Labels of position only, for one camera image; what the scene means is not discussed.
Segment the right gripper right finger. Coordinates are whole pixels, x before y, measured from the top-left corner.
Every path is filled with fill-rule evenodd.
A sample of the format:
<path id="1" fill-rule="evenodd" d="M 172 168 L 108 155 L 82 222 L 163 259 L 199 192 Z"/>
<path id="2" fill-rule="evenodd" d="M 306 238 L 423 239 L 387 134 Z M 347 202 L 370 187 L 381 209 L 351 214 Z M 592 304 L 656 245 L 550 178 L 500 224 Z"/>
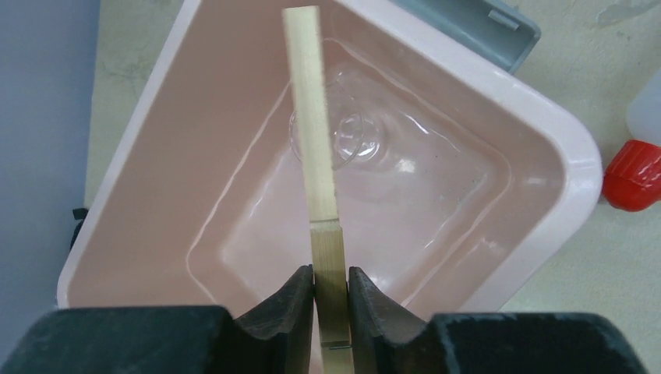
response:
<path id="1" fill-rule="evenodd" d="M 420 319 L 353 266 L 357 373 L 645 373 L 624 335 L 583 312 L 437 313 Z"/>

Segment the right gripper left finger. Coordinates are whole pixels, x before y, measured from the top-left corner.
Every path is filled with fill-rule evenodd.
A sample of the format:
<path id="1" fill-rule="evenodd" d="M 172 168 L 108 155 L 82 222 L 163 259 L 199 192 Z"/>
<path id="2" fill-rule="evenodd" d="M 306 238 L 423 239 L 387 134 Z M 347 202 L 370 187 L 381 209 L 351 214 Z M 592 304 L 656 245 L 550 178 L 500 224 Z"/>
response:
<path id="1" fill-rule="evenodd" d="M 299 267 L 240 317 L 219 305 L 60 309 L 40 318 L 4 373 L 306 373 L 313 270 Z"/>

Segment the pink plastic bin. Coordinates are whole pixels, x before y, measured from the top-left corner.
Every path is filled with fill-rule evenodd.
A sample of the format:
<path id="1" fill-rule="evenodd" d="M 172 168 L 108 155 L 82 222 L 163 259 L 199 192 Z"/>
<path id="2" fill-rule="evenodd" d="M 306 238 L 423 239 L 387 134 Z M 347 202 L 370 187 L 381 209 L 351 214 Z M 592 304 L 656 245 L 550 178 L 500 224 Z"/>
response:
<path id="1" fill-rule="evenodd" d="M 223 305 L 311 263 L 281 11 L 186 1 L 58 281 L 63 308 Z M 569 112 L 389 1 L 322 1 L 326 74 L 382 145 L 335 174 L 348 266 L 418 317 L 499 309 L 586 221 Z"/>

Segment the white squeeze bottle red cap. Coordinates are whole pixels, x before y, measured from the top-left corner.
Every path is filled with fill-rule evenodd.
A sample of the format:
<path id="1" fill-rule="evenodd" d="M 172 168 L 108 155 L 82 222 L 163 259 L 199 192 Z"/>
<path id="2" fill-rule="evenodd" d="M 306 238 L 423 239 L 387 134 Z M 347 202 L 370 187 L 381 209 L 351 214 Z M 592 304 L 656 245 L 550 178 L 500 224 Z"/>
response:
<path id="1" fill-rule="evenodd" d="M 613 207 L 645 210 L 660 201 L 660 72 L 627 106 L 629 139 L 605 170 L 602 195 Z"/>

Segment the wooden stick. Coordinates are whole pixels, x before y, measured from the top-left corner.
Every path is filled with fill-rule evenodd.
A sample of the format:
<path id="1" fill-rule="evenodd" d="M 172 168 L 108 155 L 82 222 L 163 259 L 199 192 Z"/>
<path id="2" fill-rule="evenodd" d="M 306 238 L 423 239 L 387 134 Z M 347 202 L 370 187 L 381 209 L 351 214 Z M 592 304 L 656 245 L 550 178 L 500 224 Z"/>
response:
<path id="1" fill-rule="evenodd" d="M 325 373 L 352 373 L 343 231 L 338 216 L 316 6 L 282 12 L 308 207 L 316 310 Z"/>

